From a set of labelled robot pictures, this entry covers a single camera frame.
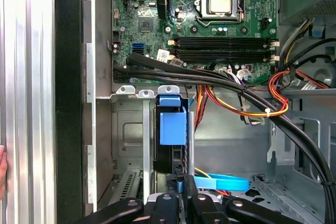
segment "side panel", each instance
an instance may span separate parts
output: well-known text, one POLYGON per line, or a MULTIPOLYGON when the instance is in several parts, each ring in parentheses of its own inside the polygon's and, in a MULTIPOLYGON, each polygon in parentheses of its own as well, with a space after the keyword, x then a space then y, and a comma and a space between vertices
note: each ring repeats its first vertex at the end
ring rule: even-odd
POLYGON ((0 0, 0 223, 56 223, 54 15, 54 0, 0 0))

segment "motherboard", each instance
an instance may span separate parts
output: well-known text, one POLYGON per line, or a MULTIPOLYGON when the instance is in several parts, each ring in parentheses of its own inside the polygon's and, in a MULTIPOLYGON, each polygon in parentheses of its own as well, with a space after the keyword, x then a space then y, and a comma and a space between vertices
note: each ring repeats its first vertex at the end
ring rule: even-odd
MULTIPOLYGON (((186 68, 247 69, 246 80, 267 79, 274 66, 277 0, 113 0, 112 57, 128 55, 186 68)), ((151 82, 138 79, 123 82, 151 82)))

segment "capacitor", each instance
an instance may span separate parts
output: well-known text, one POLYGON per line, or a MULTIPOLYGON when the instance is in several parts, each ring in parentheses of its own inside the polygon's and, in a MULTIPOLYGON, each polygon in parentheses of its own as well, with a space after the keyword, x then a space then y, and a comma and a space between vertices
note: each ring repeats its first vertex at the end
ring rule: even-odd
POLYGON ((174 14, 175 14, 175 18, 177 18, 178 15, 180 14, 180 9, 176 8, 174 14))

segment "black cable tie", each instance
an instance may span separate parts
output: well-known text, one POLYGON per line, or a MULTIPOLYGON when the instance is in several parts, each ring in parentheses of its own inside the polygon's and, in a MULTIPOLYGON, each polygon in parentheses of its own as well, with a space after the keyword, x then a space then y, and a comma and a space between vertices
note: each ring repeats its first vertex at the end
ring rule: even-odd
POLYGON ((336 186, 336 182, 321 182, 322 186, 336 186))
POLYGON ((238 94, 239 96, 242 96, 243 93, 248 89, 248 87, 246 85, 244 85, 243 90, 238 94))
POLYGON ((295 67, 290 67, 289 69, 289 79, 290 81, 294 81, 296 75, 296 68, 295 67))

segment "sata port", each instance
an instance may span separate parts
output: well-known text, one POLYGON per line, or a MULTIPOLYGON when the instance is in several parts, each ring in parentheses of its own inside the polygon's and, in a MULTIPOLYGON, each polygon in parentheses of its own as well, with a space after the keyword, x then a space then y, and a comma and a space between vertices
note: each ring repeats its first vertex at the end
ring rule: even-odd
POLYGON ((142 48, 145 49, 145 43, 133 43, 132 48, 142 48))
POLYGON ((136 52, 140 55, 144 55, 145 54, 145 50, 144 49, 140 49, 140 48, 133 48, 132 52, 136 52))

